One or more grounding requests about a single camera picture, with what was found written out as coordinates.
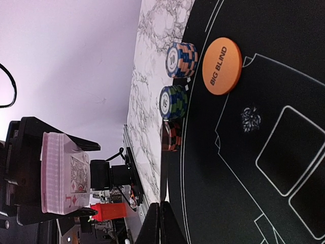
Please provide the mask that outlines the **green chip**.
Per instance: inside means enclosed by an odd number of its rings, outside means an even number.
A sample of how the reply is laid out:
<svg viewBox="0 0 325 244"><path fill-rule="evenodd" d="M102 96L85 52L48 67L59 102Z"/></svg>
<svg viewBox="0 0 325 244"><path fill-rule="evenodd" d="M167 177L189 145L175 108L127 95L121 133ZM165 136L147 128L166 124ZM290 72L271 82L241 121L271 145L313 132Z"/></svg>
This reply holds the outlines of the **green chip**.
<svg viewBox="0 0 325 244"><path fill-rule="evenodd" d="M185 116L188 107L186 90L181 85L165 86L159 96L159 112L163 120L169 121Z"/></svg>

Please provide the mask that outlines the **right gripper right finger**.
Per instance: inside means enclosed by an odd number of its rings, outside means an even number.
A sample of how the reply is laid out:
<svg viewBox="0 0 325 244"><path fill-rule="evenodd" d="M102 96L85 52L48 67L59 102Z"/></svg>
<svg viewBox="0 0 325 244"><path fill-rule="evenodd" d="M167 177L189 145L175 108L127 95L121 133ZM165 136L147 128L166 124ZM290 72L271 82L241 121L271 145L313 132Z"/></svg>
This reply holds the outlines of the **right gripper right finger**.
<svg viewBox="0 0 325 244"><path fill-rule="evenodd" d="M160 242L187 244L169 202L160 203Z"/></svg>

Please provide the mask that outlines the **red chip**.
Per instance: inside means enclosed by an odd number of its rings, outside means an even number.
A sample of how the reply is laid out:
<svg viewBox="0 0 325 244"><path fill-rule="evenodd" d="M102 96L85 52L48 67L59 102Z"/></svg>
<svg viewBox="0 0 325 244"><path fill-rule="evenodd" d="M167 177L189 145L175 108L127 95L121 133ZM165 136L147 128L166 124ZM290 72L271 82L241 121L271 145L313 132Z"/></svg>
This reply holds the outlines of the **red chip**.
<svg viewBox="0 0 325 244"><path fill-rule="evenodd" d="M182 142L182 131L176 121L163 121L160 127L162 151L178 151Z"/></svg>

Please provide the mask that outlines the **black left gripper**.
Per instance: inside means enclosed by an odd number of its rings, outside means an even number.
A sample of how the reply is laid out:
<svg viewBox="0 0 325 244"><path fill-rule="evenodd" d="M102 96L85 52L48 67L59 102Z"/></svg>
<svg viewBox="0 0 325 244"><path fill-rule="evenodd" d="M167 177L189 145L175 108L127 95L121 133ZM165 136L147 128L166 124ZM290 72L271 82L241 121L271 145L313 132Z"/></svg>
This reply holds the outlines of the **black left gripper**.
<svg viewBox="0 0 325 244"><path fill-rule="evenodd" d="M1 143L1 215L21 226L60 219L41 208L41 150L43 134L59 130L36 117L9 123Z"/></svg>

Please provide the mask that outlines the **grey chip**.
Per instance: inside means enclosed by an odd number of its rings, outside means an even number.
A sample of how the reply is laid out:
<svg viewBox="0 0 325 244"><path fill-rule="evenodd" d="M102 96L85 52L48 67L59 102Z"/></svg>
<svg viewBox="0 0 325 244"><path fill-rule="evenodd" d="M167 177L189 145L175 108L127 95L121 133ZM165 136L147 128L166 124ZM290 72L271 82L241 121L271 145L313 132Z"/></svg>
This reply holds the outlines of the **grey chip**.
<svg viewBox="0 0 325 244"><path fill-rule="evenodd" d="M167 51L166 72L171 78L188 78L198 66L199 55L192 43L173 42Z"/></svg>

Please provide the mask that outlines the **orange big blind button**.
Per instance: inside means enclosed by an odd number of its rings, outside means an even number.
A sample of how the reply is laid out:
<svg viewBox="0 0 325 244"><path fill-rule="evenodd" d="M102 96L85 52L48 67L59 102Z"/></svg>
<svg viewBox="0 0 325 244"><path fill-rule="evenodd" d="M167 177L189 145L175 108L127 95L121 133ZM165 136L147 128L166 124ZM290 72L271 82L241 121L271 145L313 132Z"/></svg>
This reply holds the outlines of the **orange big blind button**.
<svg viewBox="0 0 325 244"><path fill-rule="evenodd" d="M202 77L207 90L214 95L229 93L238 83L243 66L238 45L227 37L214 40L207 48Z"/></svg>

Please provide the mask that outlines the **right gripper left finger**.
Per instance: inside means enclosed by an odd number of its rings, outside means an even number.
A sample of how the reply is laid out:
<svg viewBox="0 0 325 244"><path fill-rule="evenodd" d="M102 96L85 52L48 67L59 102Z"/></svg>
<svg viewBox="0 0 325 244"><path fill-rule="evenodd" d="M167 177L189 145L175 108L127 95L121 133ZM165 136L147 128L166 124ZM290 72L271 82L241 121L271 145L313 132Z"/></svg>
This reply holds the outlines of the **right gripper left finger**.
<svg viewBox="0 0 325 244"><path fill-rule="evenodd" d="M160 243L160 206L158 203L150 204L147 215L139 232L135 244Z"/></svg>

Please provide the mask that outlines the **red playing card deck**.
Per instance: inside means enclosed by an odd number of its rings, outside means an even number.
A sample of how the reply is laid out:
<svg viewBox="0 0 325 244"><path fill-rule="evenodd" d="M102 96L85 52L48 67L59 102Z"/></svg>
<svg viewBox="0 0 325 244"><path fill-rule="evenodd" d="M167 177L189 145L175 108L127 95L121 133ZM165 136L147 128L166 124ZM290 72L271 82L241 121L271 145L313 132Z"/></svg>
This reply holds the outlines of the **red playing card deck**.
<svg viewBox="0 0 325 244"><path fill-rule="evenodd" d="M43 213L67 215L89 206L90 159L63 133L44 133L41 150Z"/></svg>

